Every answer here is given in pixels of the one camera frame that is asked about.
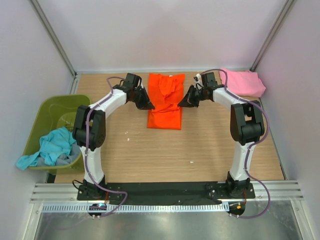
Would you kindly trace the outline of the orange t shirt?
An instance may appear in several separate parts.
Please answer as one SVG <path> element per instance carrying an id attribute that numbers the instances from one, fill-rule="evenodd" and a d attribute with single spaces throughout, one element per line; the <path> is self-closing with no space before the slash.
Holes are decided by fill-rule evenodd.
<path id="1" fill-rule="evenodd" d="M 149 110 L 147 127 L 150 129 L 182 129 L 182 108 L 185 74 L 163 75 L 151 73 L 148 79 L 148 96 L 155 109 Z"/>

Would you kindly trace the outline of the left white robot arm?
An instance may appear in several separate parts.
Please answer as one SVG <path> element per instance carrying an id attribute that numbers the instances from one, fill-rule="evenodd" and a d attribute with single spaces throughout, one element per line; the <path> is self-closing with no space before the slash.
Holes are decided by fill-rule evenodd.
<path id="1" fill-rule="evenodd" d="M 102 168 L 101 148 L 105 142 L 106 119 L 128 102 L 135 103 L 139 110 L 154 110 L 142 78 L 128 73 L 125 78 L 107 78 L 110 92 L 90 105 L 80 105 L 76 111 L 72 137 L 80 147 L 84 163 L 84 179 L 78 187 L 78 200 L 101 200 L 107 193 L 105 174 Z"/>

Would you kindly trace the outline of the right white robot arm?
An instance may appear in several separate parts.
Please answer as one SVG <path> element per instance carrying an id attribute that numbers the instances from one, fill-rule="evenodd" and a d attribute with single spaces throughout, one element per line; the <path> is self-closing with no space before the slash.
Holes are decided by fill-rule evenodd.
<path id="1" fill-rule="evenodd" d="M 226 84 L 218 84 L 215 70 L 198 73 L 179 102 L 181 108 L 198 107 L 210 100 L 230 111 L 230 134 L 235 142 L 232 166 L 222 185 L 222 194 L 230 198 L 243 198 L 250 190 L 250 166 L 253 151 L 265 134 L 263 111 L 258 101 L 250 101 L 231 92 Z"/>

